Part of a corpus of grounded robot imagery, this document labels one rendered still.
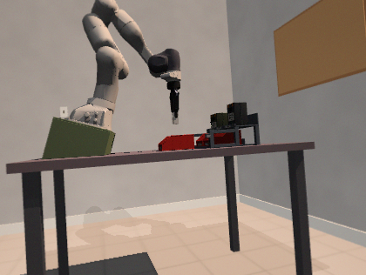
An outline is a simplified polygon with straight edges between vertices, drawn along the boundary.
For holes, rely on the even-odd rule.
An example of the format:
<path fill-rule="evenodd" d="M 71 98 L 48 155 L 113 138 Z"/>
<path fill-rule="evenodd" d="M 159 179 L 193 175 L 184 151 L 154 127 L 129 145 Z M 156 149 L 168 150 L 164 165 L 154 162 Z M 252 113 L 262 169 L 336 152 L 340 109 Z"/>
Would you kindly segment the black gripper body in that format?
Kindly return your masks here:
<path fill-rule="evenodd" d="M 175 90 L 178 92 L 178 90 L 180 89 L 180 82 L 178 82 L 178 81 L 167 82 L 167 89 L 173 93 L 173 98 L 174 98 Z"/>

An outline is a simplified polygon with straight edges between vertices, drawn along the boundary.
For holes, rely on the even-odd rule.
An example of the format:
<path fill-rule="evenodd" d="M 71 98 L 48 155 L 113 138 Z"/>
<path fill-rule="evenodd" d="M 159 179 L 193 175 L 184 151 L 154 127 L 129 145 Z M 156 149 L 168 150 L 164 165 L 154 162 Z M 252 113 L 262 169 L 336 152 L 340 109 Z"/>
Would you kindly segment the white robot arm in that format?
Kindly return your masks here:
<path fill-rule="evenodd" d="M 148 68 L 152 76 L 167 82 L 181 81 L 179 52 L 166 49 L 153 55 L 138 25 L 125 11 L 119 10 L 115 0 L 95 0 L 91 13 L 86 14 L 82 22 L 85 34 L 96 52 L 97 83 L 93 97 L 88 98 L 87 104 L 81 108 L 74 109 L 66 120 L 112 130 L 119 80 L 128 76 L 129 68 L 108 30 L 110 22 L 150 66 Z"/>

